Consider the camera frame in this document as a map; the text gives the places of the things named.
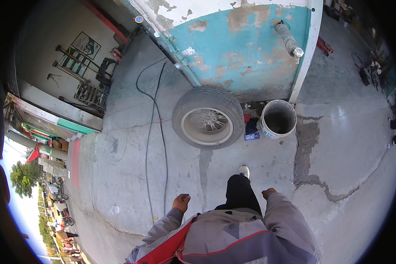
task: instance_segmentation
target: garage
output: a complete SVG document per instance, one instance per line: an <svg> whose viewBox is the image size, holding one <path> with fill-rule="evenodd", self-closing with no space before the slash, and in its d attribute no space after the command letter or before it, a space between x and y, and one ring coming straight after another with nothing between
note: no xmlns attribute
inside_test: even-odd
<svg viewBox="0 0 396 264"><path fill-rule="evenodd" d="M263 213L274 188L323 263L355 263L396 192L386 39L355 0L44 2L8 125L68 142L68 230L91 262L121 263L182 193L183 223L217 208L246 165Z"/></svg>

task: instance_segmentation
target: white shoe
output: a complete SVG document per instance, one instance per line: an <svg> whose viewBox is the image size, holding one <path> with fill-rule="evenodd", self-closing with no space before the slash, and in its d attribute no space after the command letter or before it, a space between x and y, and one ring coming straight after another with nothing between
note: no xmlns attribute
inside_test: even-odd
<svg viewBox="0 0 396 264"><path fill-rule="evenodd" d="M247 177L249 179L249 169L248 169L248 167L245 166L245 165L242 165L239 168L239 174L243 174L245 177Z"/></svg>

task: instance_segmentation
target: gray jacket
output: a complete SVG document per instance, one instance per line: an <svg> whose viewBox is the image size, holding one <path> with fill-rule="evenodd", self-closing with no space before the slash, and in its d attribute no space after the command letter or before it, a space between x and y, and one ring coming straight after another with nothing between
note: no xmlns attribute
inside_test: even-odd
<svg viewBox="0 0 396 264"><path fill-rule="evenodd" d="M301 212L285 195L270 192L264 218L249 208L197 214L181 225L183 212L170 210L126 258L135 263L185 226L179 259L184 263L320 263L317 241Z"/></svg>

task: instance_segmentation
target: hand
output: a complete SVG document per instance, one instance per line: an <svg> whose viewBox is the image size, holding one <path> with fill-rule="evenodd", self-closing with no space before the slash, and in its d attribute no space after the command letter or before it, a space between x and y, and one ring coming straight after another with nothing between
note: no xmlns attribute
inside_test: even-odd
<svg viewBox="0 0 396 264"><path fill-rule="evenodd" d="M189 194L185 194L185 193L180 194L178 197L174 199L172 209L177 208L181 210L183 213L185 213L186 210L188 210L188 203L190 199L191 197L189 196Z"/></svg>
<svg viewBox="0 0 396 264"><path fill-rule="evenodd" d="M265 200L267 200L267 196L269 194L269 192L277 192L274 188L268 188L265 191L262 191L261 193L263 194L263 197Z"/></svg>

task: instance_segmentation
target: concrete floor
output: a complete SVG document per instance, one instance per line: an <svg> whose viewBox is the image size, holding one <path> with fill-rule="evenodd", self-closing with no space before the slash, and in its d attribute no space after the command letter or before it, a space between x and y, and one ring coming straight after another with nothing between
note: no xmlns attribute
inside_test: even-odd
<svg viewBox="0 0 396 264"><path fill-rule="evenodd" d="M351 52L364 54L343 24L323 17L320 35L334 48L325 57L316 49L299 94L296 133L280 140L239 139L221 150L194 148L174 133L171 113L190 84L168 61L161 78L157 103L162 114L169 180L164 201L165 160L158 118L154 118L145 151L152 101L135 88L138 74L164 58L141 35L114 73L107 101L104 130L82 137L79 189L65 181L70 214L80 243L95 263L123 260L180 193L191 201L185 218L226 201L227 179L246 164L260 206L260 192L269 187L285 193L301 209L323 252L324 263L354 263L366 250L382 221L396 189L396 146L387 149L394 131L386 97L364 86ZM139 88L153 92L163 62L145 71ZM118 206L120 212L111 213Z"/></svg>

